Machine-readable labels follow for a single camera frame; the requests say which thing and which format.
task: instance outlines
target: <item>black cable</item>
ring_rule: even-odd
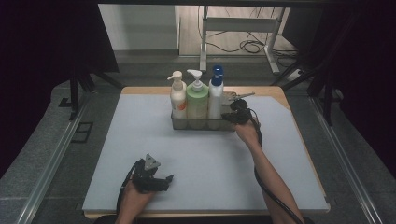
[[[256,133],[259,137],[259,143],[260,146],[262,145],[262,132],[260,131],[260,123],[259,120],[255,120],[253,118],[253,116],[251,115],[251,112],[253,112],[255,114],[255,117],[257,118],[257,114],[254,110],[252,109],[248,109],[247,110],[247,115],[248,118],[251,120],[251,122],[253,123],[254,128],[256,129]],[[262,190],[272,199],[274,200],[274,202],[276,202],[297,224],[303,224],[303,222],[293,213],[293,211],[291,211],[291,209],[285,205],[282,201],[279,200],[279,198],[277,198],[275,196],[275,194],[273,192],[271,192],[271,190],[269,190],[264,183],[262,183],[262,180],[260,179],[259,174],[257,173],[256,167],[254,167],[254,175],[256,177],[257,182],[259,183],[260,187],[262,187]]]

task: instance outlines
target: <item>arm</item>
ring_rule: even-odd
[[[235,130],[238,136],[247,145],[247,148],[249,149],[251,156],[253,157],[256,170],[263,184],[271,192],[273,192],[280,201],[282,201],[288,208],[290,208],[290,210],[304,223],[303,217],[297,207],[296,202],[294,201],[294,198],[289,188],[286,186],[285,182],[277,173],[274,166],[262,152],[259,138],[251,121],[244,125],[235,125]],[[293,219],[289,216],[289,214],[287,214],[276,202],[274,202],[265,193],[264,200],[268,206],[271,218],[275,224],[294,223]]]
[[[149,203],[155,192],[141,194],[132,183],[128,181],[120,205],[120,213],[116,224],[131,224]]]

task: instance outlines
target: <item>floor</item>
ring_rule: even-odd
[[[276,78],[262,55],[220,57],[215,52],[214,54],[208,58],[208,67],[215,63],[223,65],[226,71],[225,85],[266,86]],[[116,56],[120,72],[110,75],[126,86],[169,86],[166,78],[173,71],[196,69],[199,66],[198,57],[136,56],[124,52],[116,52]],[[79,89],[82,112],[77,122],[68,120],[69,107],[59,107],[63,98],[69,98],[68,83],[53,89],[51,104],[44,118],[0,180],[0,223],[14,223],[21,217],[30,218],[21,223],[93,223],[93,220],[83,216],[81,207],[120,90],[96,76],[92,78],[96,85],[94,92],[84,93]],[[191,82],[191,78],[186,77],[186,82]],[[332,207],[328,214],[308,216],[316,223],[396,223],[395,179],[349,123],[337,102],[332,103],[333,126],[326,125],[320,115],[320,97],[308,97],[305,92],[308,85],[309,82],[304,82],[286,91],[286,95]],[[82,122],[92,124],[91,133],[87,141],[73,143],[72,140],[83,139],[74,132]],[[59,148],[64,151],[56,154]],[[50,161],[59,163],[51,166]],[[54,168],[54,176],[42,175],[48,171],[48,167]],[[26,207],[32,212],[31,216],[21,212]],[[166,223],[164,219],[145,221]],[[259,217],[241,217],[224,222],[260,221]]]

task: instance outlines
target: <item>wall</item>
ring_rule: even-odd
[[[114,50],[178,49],[178,7],[99,5]]]

